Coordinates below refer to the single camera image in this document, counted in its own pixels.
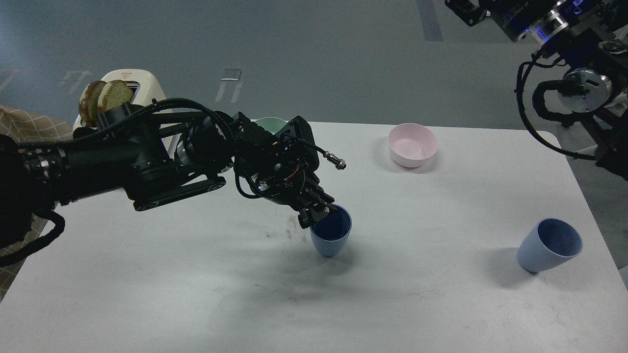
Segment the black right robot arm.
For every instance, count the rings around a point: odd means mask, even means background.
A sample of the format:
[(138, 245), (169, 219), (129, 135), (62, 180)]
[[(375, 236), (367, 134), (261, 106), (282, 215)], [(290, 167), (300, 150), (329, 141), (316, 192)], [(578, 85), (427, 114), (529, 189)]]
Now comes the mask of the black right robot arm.
[[(447, 0), (446, 7), (467, 26), (490, 16), (511, 42), (525, 37), (540, 48), (518, 67), (515, 95), (525, 129), (541, 145), (574, 159), (593, 161), (627, 178), (627, 114), (611, 104), (627, 95), (627, 45), (615, 32), (627, 26), (625, 0)], [(524, 88), (534, 68), (566, 67), (562, 78), (538, 83), (532, 108), (564, 127), (580, 123), (594, 140), (594, 152), (564, 150), (541, 137), (525, 111)]]

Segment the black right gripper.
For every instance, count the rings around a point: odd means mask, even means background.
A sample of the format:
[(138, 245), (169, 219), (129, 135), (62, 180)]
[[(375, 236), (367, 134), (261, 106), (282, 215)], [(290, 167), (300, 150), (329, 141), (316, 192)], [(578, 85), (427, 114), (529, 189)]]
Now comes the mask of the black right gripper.
[(494, 22), (511, 42), (524, 37), (549, 42), (569, 27), (569, 0), (446, 0), (446, 7), (467, 26), (481, 23), (491, 14)]

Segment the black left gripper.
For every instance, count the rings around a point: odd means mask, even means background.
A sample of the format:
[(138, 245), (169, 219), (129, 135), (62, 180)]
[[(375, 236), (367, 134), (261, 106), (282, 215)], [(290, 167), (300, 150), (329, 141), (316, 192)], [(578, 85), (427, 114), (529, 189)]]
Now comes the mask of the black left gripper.
[(309, 123), (297, 116), (276, 133), (242, 112), (233, 116), (236, 188), (247, 199), (267, 199), (297, 206), (301, 228), (336, 213), (334, 197), (324, 194), (315, 172), (320, 166)]

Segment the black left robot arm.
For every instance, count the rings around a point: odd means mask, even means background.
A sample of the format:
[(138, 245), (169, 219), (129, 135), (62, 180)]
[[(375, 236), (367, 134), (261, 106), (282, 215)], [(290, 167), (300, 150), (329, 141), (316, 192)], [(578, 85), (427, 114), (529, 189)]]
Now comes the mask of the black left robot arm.
[(243, 197), (288, 205), (309, 228), (337, 210), (315, 174), (320, 156), (336, 169), (347, 166), (316, 145), (300, 116), (271, 133), (242, 113), (229, 116), (189, 99), (123, 103), (98, 114), (97, 129), (81, 128), (67, 141), (18, 143), (2, 135), (2, 248), (23, 241), (34, 216), (54, 227), (3, 255), (1, 265), (26, 259), (64, 231), (58, 205), (123, 189), (144, 211), (217, 190), (229, 170)]

